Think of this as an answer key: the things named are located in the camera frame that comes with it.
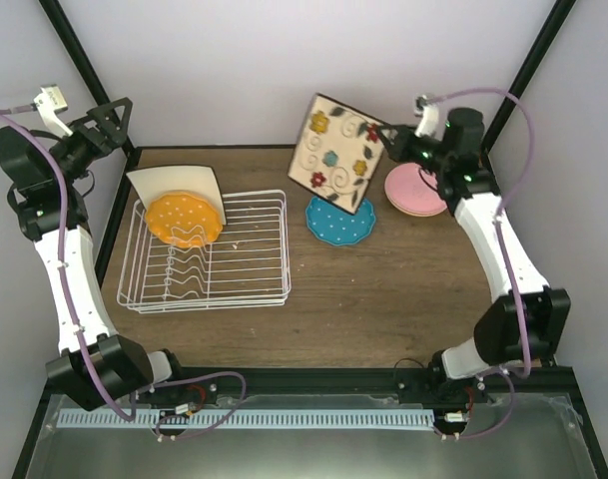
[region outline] red flower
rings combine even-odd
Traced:
[[[367,140],[376,143],[379,141],[379,136],[376,134],[376,125],[374,123],[370,123],[367,126]]]
[[[325,176],[321,172],[313,173],[310,182],[313,188],[318,188],[325,183]]]

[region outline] gray floor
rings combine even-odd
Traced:
[[[458,443],[431,432],[375,430],[226,430],[162,444],[149,430],[45,431],[29,478],[596,477],[576,417],[531,396],[517,404],[496,433]],[[486,428],[502,413],[477,405],[470,428]]]

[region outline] blue flower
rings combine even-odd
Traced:
[[[327,167],[333,168],[336,166],[336,163],[339,161],[339,156],[333,151],[330,150],[325,155],[323,155],[323,164]]]

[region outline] orange plate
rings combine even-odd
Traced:
[[[146,224],[166,244],[200,247],[217,240],[222,221],[217,210],[192,193],[168,192],[149,204]]]

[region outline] yellow flower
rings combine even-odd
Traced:
[[[352,165],[352,169],[358,176],[362,177],[367,172],[367,163],[364,160],[357,160]]]
[[[312,115],[310,119],[310,129],[315,133],[325,133],[327,132],[327,126],[330,123],[330,118],[323,114],[321,110]]]

